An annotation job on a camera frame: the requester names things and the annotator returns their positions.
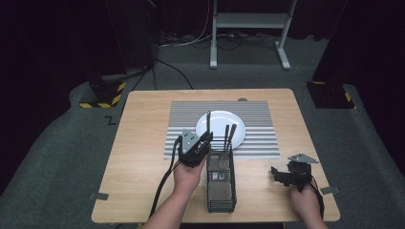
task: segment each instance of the white plate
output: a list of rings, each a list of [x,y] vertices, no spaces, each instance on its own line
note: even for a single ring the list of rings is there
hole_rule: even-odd
[[[229,125],[229,132],[232,124],[236,124],[235,134],[232,138],[232,149],[238,147],[245,138],[246,128],[243,121],[235,114],[227,111],[213,111],[210,118],[210,131],[214,134],[214,140],[223,140],[225,136],[225,127]],[[203,135],[206,132],[206,114],[200,117],[197,122],[196,134]]]

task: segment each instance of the black wire basket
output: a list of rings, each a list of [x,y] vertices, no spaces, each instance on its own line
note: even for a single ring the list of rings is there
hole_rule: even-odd
[[[223,140],[213,140],[211,145],[212,149],[206,161],[208,212],[233,213],[236,205],[236,190],[232,145],[229,144],[226,149]],[[224,154],[227,154],[225,162],[221,161]]]

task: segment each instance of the gray carpet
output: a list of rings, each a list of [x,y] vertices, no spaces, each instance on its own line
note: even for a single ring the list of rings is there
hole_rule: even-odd
[[[229,49],[236,43],[220,40],[220,45]],[[342,191],[335,196],[341,219],[328,222],[328,226],[403,228],[404,176],[375,132],[355,87],[345,86],[355,109],[319,110],[312,103],[305,82],[311,81],[326,45],[327,41],[315,42],[311,38],[288,39],[288,72],[282,70],[272,43],[219,50],[215,71],[209,69],[209,49],[162,48],[158,59],[180,69],[195,89],[292,89],[327,178]],[[188,89],[181,74],[161,63],[156,64],[155,74],[159,90]],[[0,198],[0,228],[115,227],[92,222],[95,202],[89,195],[98,191],[126,96],[138,80],[139,77],[126,79],[122,99],[110,109],[78,108],[78,102],[88,96],[87,84],[71,92],[71,109],[35,141]],[[135,90],[154,90],[152,72],[142,78]],[[116,125],[109,125],[105,116],[111,116]],[[287,223],[287,228],[304,225]]]

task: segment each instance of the dark curtain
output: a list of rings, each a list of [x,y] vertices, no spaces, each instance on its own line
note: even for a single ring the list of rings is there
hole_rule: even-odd
[[[210,15],[205,33],[212,27],[212,0],[167,0],[160,1],[162,30],[179,36],[199,35],[203,32],[207,14],[207,1],[210,1]],[[339,0],[298,0],[288,36],[305,39],[313,35],[315,39],[329,39],[337,24],[345,1]],[[219,0],[218,12],[287,12],[290,1],[285,0]],[[262,29],[242,29],[256,32]],[[280,30],[267,30],[271,35],[279,35]]]
[[[67,44],[63,1],[0,3],[0,195],[44,129],[86,81]]]
[[[355,86],[405,175],[404,9],[405,1],[348,1],[312,80]]]

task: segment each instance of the striped mat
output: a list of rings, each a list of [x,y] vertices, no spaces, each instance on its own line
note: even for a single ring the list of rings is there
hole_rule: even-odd
[[[195,132],[200,117],[208,111],[228,111],[244,122],[245,139],[233,150],[234,158],[280,158],[280,150],[266,101],[173,101],[164,158],[171,158],[173,144],[182,130]]]

